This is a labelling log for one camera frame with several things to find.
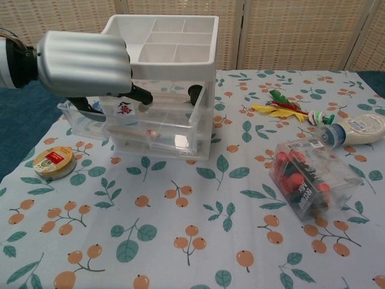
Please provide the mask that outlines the woven folding screen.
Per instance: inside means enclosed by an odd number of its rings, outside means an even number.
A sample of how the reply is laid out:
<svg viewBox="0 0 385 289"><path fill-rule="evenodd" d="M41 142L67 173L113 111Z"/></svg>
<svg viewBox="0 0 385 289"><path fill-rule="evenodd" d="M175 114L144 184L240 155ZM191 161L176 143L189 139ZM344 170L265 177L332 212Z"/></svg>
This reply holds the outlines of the woven folding screen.
<svg viewBox="0 0 385 289"><path fill-rule="evenodd" d="M0 0L0 27L28 45L115 14L218 16L220 69L385 71L385 0Z"/></svg>

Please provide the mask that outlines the small black cap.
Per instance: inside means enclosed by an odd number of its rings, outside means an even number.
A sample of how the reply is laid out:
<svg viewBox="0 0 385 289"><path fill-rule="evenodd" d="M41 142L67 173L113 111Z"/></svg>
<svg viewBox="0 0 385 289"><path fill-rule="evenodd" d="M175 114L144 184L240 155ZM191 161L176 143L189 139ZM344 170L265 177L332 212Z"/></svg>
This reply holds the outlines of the small black cap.
<svg viewBox="0 0 385 289"><path fill-rule="evenodd" d="M201 85L198 85L198 84L194 84L194 85L189 87L188 95L190 97L190 102L193 106L195 106L195 104L199 98L199 95L201 93L202 88L203 87Z"/></svg>

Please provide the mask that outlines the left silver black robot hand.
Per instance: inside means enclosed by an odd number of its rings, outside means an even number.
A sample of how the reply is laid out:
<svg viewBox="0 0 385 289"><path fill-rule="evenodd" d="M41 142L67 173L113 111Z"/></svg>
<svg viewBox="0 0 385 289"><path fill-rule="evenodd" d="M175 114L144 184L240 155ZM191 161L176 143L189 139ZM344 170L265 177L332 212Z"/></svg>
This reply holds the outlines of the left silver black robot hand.
<svg viewBox="0 0 385 289"><path fill-rule="evenodd" d="M151 92L132 82L130 56L118 36L48 31L37 44L38 78L57 96L65 97L85 117L104 122L88 98L130 98L149 106Z"/></svg>

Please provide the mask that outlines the floral tablecloth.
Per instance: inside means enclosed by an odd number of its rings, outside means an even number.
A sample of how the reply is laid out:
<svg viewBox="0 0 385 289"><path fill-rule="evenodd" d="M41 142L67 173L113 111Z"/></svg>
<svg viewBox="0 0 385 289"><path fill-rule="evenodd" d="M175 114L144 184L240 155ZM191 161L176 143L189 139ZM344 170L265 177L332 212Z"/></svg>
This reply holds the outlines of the floral tablecloth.
<svg viewBox="0 0 385 289"><path fill-rule="evenodd" d="M208 161L126 155L52 124L0 182L0 289L385 289L385 140L335 153L360 177L336 213L300 221L269 176L278 143L309 137L252 105L277 89L338 120L385 116L385 73L217 73ZM43 151L76 167L46 180Z"/></svg>

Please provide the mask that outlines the clear plastic tomato container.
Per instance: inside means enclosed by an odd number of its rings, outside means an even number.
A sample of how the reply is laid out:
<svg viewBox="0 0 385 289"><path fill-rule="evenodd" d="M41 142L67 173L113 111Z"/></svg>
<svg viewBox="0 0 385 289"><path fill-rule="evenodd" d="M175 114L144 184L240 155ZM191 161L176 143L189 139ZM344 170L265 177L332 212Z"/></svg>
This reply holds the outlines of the clear plastic tomato container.
<svg viewBox="0 0 385 289"><path fill-rule="evenodd" d="M339 210L362 177L316 138L279 143L269 176L300 220Z"/></svg>

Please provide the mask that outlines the round yellow tin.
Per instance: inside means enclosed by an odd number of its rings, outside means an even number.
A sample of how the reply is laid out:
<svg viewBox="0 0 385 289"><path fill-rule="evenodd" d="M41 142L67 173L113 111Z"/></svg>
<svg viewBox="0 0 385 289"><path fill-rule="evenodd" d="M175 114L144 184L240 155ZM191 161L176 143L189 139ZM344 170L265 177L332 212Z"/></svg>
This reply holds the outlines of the round yellow tin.
<svg viewBox="0 0 385 289"><path fill-rule="evenodd" d="M56 146L40 153L33 161L35 173L46 180L61 179L76 167L75 155L71 147Z"/></svg>

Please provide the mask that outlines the clear plastic drawer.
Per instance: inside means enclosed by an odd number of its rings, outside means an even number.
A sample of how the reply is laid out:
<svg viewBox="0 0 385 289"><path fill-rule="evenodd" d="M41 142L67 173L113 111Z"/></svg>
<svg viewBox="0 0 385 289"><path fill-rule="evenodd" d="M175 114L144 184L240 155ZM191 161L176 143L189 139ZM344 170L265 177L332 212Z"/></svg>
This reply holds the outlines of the clear plastic drawer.
<svg viewBox="0 0 385 289"><path fill-rule="evenodd" d="M151 149L149 145L132 140L113 137L115 150L127 154L142 155L148 157L184 159L184 160L207 160L209 158L210 143L208 141L198 141L197 151L195 153L162 151L160 149Z"/></svg>
<svg viewBox="0 0 385 289"><path fill-rule="evenodd" d="M193 111L192 108L182 110L165 110L152 107L147 111L140 111L137 114L137 123L134 125L111 125L118 128L139 128L155 130L160 137L154 140L143 138L150 142L166 143L193 143L203 134L209 121L210 113L206 109Z"/></svg>
<svg viewBox="0 0 385 289"><path fill-rule="evenodd" d="M93 97L83 98L80 107L69 99L58 108L76 135L113 138L126 146L192 152L199 121L194 106L202 93L203 87L194 84L186 90L154 90L150 105L127 97Z"/></svg>

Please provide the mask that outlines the mayonnaise squeeze bottle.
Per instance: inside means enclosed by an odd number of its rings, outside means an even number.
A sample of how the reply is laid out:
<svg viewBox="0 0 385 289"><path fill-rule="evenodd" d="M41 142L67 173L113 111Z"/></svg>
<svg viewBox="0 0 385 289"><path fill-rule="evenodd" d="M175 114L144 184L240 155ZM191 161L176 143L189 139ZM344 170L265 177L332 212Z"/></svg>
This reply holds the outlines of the mayonnaise squeeze bottle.
<svg viewBox="0 0 385 289"><path fill-rule="evenodd" d="M385 136L385 116L363 114L329 125L319 125L315 137L330 148L364 145Z"/></svg>

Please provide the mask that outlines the dark blue table cover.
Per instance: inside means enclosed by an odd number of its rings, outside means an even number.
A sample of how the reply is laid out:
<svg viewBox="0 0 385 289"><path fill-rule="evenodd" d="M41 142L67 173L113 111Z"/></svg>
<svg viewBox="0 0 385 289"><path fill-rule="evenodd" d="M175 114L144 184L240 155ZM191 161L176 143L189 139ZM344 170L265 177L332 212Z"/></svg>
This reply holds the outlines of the dark blue table cover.
<svg viewBox="0 0 385 289"><path fill-rule="evenodd" d="M65 101L38 81L22 89L0 88L0 182L60 118L57 105Z"/></svg>

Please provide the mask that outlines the white blue mahjong tile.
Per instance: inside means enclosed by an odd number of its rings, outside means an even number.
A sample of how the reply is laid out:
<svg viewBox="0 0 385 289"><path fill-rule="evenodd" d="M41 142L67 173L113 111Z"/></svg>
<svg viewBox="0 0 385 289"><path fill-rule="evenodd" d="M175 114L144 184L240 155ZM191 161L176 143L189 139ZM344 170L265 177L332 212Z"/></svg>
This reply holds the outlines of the white blue mahjong tile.
<svg viewBox="0 0 385 289"><path fill-rule="evenodd" d="M104 97L100 98L100 104L104 114L116 117L135 116L134 105L126 97Z"/></svg>

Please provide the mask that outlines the wooden pencil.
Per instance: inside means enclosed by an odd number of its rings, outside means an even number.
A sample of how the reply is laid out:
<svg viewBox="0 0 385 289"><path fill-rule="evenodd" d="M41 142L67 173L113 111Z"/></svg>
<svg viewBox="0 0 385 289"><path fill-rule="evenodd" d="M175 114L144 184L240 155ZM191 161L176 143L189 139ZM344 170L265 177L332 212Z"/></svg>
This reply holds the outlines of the wooden pencil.
<svg viewBox="0 0 385 289"><path fill-rule="evenodd" d="M140 137L140 138L149 138L154 140L159 138L161 135L158 131L155 130L145 130L145 129L129 129L129 128L118 128L118 127L109 127L106 129L111 135L118 135L120 137Z"/></svg>

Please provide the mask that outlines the white drawer organizer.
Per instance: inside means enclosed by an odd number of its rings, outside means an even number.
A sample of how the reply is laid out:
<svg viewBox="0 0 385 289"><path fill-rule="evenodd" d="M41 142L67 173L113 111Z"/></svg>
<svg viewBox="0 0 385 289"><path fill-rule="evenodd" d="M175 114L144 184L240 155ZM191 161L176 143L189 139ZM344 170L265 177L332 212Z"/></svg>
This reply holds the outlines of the white drawer organizer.
<svg viewBox="0 0 385 289"><path fill-rule="evenodd" d="M151 93L203 87L194 107L206 109L210 123L187 153L198 141L211 143L218 24L217 16L117 14L103 29L125 41L135 85Z"/></svg>

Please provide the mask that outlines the colourful feather shuttlecock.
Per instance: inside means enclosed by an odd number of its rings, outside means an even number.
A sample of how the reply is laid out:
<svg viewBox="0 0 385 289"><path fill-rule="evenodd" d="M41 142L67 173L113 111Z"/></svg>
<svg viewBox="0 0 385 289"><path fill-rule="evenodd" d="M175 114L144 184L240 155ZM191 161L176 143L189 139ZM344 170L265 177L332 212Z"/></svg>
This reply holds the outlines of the colourful feather shuttlecock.
<svg viewBox="0 0 385 289"><path fill-rule="evenodd" d="M323 111L304 111L298 104L290 101L277 90L270 90L269 94L271 99L265 105L254 104L252 109L269 117L294 116L299 122L303 123L307 120L313 126L331 125L334 122L334 114L327 116Z"/></svg>

